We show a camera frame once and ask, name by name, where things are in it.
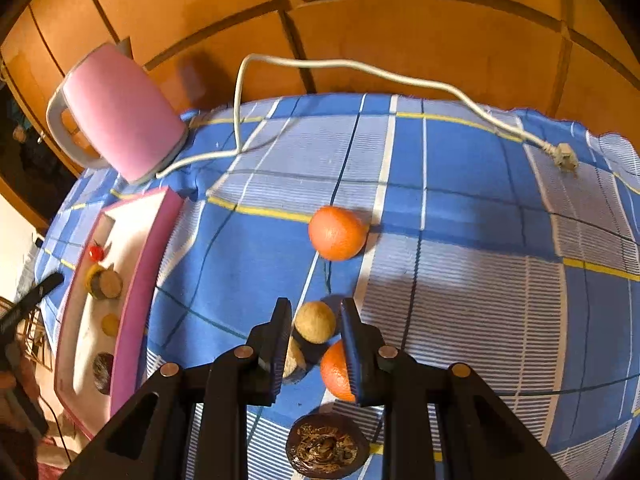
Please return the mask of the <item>pink rimmed white tray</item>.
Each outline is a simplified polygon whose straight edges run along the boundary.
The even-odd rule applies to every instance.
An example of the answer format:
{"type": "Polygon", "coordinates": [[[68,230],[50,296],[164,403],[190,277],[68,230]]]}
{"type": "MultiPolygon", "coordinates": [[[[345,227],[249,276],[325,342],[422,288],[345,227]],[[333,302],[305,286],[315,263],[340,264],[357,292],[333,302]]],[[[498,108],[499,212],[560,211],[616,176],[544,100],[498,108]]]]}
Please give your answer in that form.
{"type": "Polygon", "coordinates": [[[64,410],[88,438],[93,438],[137,389],[139,356],[160,263],[183,199],[170,188],[157,188],[102,209],[89,231],[62,304],[54,368],[54,391],[64,410]],[[105,249],[93,262],[92,243],[105,249]],[[117,299],[99,300],[85,289],[85,276],[99,263],[122,278],[117,299]],[[119,317],[116,338],[102,333],[107,313],[119,317]],[[99,352],[114,356],[111,392],[99,393],[92,363],[99,352]]]}

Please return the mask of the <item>pale-topped sugarcane chunk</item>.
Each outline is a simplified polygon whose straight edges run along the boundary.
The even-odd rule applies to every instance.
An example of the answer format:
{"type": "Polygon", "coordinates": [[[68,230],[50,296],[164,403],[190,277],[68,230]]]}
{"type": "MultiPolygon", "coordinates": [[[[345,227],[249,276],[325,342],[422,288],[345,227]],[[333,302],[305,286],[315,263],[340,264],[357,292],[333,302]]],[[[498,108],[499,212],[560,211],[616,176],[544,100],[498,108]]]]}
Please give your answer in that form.
{"type": "Polygon", "coordinates": [[[306,359],[298,342],[291,337],[288,340],[288,351],[286,352],[283,382],[285,384],[296,384],[304,378],[307,373],[306,359]]]}

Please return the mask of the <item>dark sugarcane chunk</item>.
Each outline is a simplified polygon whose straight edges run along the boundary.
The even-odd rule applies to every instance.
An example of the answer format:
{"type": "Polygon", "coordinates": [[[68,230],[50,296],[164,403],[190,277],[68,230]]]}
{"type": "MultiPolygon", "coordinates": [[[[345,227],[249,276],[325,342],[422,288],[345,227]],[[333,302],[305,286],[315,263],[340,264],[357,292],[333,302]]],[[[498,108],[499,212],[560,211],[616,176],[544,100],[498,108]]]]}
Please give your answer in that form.
{"type": "Polygon", "coordinates": [[[85,289],[99,300],[117,299],[122,293],[122,278],[112,266],[104,268],[95,263],[85,276],[85,289]]]}

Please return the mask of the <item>blue plaid tablecloth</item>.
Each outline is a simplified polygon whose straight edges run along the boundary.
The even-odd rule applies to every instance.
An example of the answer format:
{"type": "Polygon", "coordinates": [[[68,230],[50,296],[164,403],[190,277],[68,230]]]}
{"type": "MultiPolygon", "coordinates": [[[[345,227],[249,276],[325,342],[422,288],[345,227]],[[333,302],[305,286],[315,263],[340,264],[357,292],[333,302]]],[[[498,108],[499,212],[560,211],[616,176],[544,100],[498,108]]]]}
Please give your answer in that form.
{"type": "Polygon", "coordinates": [[[158,180],[186,203],[146,370],[210,362],[279,297],[349,296],[416,360],[474,368],[570,478],[605,478],[639,427],[639,156],[532,110],[502,120],[569,145],[577,170],[454,102],[286,96],[203,115],[158,180]],[[312,247],[323,206],[368,228],[354,258],[312,247]]]}

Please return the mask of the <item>dark brown water chestnut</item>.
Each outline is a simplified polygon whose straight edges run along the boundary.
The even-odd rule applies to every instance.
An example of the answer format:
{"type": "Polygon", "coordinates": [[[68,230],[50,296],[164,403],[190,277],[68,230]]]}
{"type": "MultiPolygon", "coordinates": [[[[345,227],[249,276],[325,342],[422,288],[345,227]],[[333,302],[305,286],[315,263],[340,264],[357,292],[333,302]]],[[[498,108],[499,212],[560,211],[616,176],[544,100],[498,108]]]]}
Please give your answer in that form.
{"type": "Polygon", "coordinates": [[[349,417],[316,413],[296,420],[285,453],[293,469],[305,477],[343,479],[364,465],[370,444],[349,417]]]}

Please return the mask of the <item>red cherry tomato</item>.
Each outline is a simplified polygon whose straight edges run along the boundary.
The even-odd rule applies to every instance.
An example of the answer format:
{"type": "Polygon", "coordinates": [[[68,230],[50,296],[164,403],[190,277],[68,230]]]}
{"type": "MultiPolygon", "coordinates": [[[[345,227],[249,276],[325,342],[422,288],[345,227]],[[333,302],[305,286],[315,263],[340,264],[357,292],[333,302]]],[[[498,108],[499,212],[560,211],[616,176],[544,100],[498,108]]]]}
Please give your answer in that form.
{"type": "Polygon", "coordinates": [[[105,249],[100,244],[92,243],[88,248],[88,255],[91,261],[101,262],[105,258],[105,249]]]}

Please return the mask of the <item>small tan round fruit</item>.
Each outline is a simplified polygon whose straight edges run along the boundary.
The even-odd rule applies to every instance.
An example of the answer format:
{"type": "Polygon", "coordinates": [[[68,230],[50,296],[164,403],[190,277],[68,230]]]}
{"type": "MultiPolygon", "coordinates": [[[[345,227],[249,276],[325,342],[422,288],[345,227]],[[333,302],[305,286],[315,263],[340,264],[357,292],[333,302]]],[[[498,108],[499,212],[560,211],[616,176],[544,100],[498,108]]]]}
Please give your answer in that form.
{"type": "Polygon", "coordinates": [[[114,313],[107,313],[101,320],[101,330],[105,336],[116,338],[119,332],[119,317],[114,313]]]}

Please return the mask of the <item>round orange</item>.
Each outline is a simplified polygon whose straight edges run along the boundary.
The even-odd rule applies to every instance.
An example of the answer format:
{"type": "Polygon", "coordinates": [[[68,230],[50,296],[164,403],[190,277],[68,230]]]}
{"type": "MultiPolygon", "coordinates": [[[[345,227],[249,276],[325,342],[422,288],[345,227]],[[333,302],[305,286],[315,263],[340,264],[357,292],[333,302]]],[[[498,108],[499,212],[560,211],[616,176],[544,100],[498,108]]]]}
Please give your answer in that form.
{"type": "Polygon", "coordinates": [[[352,211],[323,206],[311,217],[308,235],[312,247],[329,261],[354,258],[366,244],[368,228],[352,211]]]}

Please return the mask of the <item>pink electric kettle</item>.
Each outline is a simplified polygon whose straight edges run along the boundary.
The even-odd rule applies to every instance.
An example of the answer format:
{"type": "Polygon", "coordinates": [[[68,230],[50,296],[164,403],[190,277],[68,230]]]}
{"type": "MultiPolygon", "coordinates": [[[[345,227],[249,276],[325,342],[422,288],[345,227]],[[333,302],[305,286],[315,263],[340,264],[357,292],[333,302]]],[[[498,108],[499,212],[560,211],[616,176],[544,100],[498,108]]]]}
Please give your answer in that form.
{"type": "Polygon", "coordinates": [[[78,62],[52,94],[46,119],[76,164],[111,167],[130,184],[154,178],[188,137],[188,126],[134,62],[129,38],[101,44],[78,62]]]}

